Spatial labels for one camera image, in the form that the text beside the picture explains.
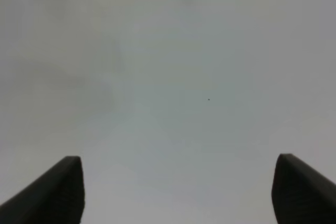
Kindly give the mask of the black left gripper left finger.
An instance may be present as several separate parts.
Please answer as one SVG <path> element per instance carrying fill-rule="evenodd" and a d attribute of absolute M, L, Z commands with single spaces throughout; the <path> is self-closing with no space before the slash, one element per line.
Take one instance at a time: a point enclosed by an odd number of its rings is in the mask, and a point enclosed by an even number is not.
<path fill-rule="evenodd" d="M 1 223 L 81 223 L 85 186 L 79 156 L 66 156 L 1 204 Z"/>

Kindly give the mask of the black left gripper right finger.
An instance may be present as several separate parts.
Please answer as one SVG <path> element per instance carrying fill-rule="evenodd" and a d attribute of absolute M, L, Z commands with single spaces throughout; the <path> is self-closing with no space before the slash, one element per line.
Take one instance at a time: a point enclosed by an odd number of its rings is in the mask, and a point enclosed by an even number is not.
<path fill-rule="evenodd" d="M 335 223 L 335 183 L 292 154 L 278 156 L 271 200 L 278 223 Z"/>

